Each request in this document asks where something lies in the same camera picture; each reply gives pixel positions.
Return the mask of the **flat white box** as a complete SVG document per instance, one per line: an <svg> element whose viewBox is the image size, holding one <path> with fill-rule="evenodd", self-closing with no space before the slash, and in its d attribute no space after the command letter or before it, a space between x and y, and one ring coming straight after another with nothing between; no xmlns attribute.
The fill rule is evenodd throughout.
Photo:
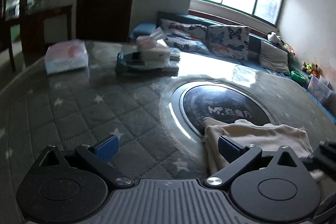
<svg viewBox="0 0 336 224"><path fill-rule="evenodd" d="M181 51L178 48L170 48L170 61L180 61L181 59Z"/></svg>

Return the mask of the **butterfly pillow right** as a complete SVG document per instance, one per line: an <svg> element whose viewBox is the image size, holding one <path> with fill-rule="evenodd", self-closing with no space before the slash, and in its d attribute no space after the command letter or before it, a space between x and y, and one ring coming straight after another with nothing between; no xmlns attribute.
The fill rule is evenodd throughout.
<svg viewBox="0 0 336 224"><path fill-rule="evenodd" d="M236 60L248 60L248 26L211 25L207 28L209 47L213 54Z"/></svg>

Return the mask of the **green bowl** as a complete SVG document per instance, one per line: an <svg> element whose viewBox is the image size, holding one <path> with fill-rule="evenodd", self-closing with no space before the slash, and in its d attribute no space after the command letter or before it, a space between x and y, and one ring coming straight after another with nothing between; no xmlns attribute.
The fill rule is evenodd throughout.
<svg viewBox="0 0 336 224"><path fill-rule="evenodd" d="M305 85L307 83L306 78L302 74L300 74L296 71L291 71L290 76L291 76L292 80L294 80L296 83L298 83L300 85Z"/></svg>

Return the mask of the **round black induction cooker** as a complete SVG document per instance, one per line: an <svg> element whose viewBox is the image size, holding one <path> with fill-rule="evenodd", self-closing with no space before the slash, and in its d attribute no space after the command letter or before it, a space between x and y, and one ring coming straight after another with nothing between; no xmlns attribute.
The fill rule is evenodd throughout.
<svg viewBox="0 0 336 224"><path fill-rule="evenodd" d="M167 135L187 144L201 144L206 117L223 123L245 119L256 125L278 119L244 86L209 76L173 77L159 100L159 115Z"/></svg>

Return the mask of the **small plush toys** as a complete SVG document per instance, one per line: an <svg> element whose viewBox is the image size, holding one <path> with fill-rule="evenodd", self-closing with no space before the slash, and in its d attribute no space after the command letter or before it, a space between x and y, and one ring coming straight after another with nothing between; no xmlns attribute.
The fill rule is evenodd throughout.
<svg viewBox="0 0 336 224"><path fill-rule="evenodd" d="M315 63L303 62L301 70L308 75L313 75L314 77L320 78L320 67Z"/></svg>

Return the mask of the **blue sofa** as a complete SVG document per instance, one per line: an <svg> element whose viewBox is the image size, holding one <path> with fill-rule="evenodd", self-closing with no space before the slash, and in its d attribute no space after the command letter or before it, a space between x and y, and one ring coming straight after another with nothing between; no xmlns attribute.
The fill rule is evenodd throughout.
<svg viewBox="0 0 336 224"><path fill-rule="evenodd" d="M179 23L185 24L200 24L203 26L210 25L235 25L235 22L230 20L220 18L219 21L215 20L215 16L206 16L200 17L200 13L191 12L189 15L180 15L180 14L172 14L169 12L161 12L157 13L157 22L156 23L141 23L139 24L133 31L130 33L130 40L135 40L139 36L147 36L151 34L156 28L159 27L161 19L168 19ZM261 51L261 46L268 43L266 39L266 34L255 30L252 28L249 33L249 57L247 61L240 61L239 64L244 65L246 67L250 67L256 69L258 71L267 72L273 75L277 75L279 77L285 77L291 79L290 75L286 75L282 72L275 72L270 69L265 69L259 64L259 55Z"/></svg>

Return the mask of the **pink wet wipes pack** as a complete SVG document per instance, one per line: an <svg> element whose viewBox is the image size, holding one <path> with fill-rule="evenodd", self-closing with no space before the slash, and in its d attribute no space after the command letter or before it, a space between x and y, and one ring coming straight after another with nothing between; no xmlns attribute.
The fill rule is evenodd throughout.
<svg viewBox="0 0 336 224"><path fill-rule="evenodd" d="M88 52L85 42L70 40L50 46L44 57L47 75L86 68Z"/></svg>

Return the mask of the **dark wooden cabinet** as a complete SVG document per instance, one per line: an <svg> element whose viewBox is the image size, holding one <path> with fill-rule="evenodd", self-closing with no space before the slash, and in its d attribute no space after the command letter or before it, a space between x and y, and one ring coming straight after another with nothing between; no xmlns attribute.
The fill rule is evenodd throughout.
<svg viewBox="0 0 336 224"><path fill-rule="evenodd" d="M51 5L49 0L1 0L1 46L17 72L13 42L21 43L23 62L31 65L49 46L72 39L72 5Z"/></svg>

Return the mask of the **clear plastic storage box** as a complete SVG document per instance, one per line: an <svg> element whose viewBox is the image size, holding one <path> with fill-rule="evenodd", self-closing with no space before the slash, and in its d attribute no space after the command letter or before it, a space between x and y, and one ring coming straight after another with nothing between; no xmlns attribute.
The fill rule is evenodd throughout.
<svg viewBox="0 0 336 224"><path fill-rule="evenodd" d="M322 105L327 105L335 97L335 91L315 76L311 76L307 89Z"/></svg>

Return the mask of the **panda plush toy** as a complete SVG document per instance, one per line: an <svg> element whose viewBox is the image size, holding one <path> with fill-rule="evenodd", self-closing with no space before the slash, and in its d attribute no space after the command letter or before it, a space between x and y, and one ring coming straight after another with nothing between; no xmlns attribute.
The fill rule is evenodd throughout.
<svg viewBox="0 0 336 224"><path fill-rule="evenodd" d="M281 39L281 36L276 34L276 32L269 32L267 34L267 39L269 42L271 42L274 45L282 47L284 45L284 42Z"/></svg>

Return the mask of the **grey plain cushion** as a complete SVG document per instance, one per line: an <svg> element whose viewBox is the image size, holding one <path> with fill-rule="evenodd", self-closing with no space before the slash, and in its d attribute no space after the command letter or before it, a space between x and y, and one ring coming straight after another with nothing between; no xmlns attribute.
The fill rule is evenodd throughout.
<svg viewBox="0 0 336 224"><path fill-rule="evenodd" d="M288 53L267 42L261 42L259 63L263 68L270 71L290 75Z"/></svg>

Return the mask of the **cream garment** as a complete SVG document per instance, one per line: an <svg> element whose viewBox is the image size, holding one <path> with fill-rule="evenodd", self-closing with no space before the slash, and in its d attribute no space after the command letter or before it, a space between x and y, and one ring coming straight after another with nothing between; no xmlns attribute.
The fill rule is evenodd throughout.
<svg viewBox="0 0 336 224"><path fill-rule="evenodd" d="M288 145L298 157L307 157L313 152L309 137L301 128L270 123L257 126L245 119L228 124L210 117L204 118L203 124L210 174L215 174L228 165L228 157L223 157L218 150L218 140L222 135L244 147L254 144L263 151L275 152L282 145Z"/></svg>

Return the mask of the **grey quilted star tablecloth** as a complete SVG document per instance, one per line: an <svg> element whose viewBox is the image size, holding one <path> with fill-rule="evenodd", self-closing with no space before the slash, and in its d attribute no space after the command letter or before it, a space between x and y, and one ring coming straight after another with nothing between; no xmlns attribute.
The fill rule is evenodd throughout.
<svg viewBox="0 0 336 224"><path fill-rule="evenodd" d="M335 123L294 81L242 65L182 53L175 77L116 76L130 46L87 43L86 69L46 75L37 61L1 93L1 223L21 223L15 195L45 146L72 150L116 134L112 165L133 179L205 178L202 138L178 120L174 89L193 81L227 84L256 100L273 124L304 129L312 146L335 140Z"/></svg>

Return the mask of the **butterfly pillow left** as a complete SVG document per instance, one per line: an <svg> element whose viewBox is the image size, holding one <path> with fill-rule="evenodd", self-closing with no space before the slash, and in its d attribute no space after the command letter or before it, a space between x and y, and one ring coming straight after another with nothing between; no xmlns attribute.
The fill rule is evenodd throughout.
<svg viewBox="0 0 336 224"><path fill-rule="evenodd" d="M159 26L163 30L163 40L169 47L178 48L183 52L194 52L209 55L209 49L204 44L207 27L201 24L179 23L161 19Z"/></svg>

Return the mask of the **butterfly pillow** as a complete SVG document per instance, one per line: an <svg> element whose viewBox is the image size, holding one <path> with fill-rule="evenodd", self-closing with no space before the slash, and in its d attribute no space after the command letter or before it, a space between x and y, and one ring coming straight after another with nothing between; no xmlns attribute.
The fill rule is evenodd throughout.
<svg viewBox="0 0 336 224"><path fill-rule="evenodd" d="M209 47L213 54L236 60L248 60L248 26L211 25L207 28Z"/></svg>
<svg viewBox="0 0 336 224"><path fill-rule="evenodd" d="M201 24L179 23L161 19L159 26L163 30L163 40L169 47L178 48L183 52L194 52L209 55L209 49L204 44L207 27Z"/></svg>

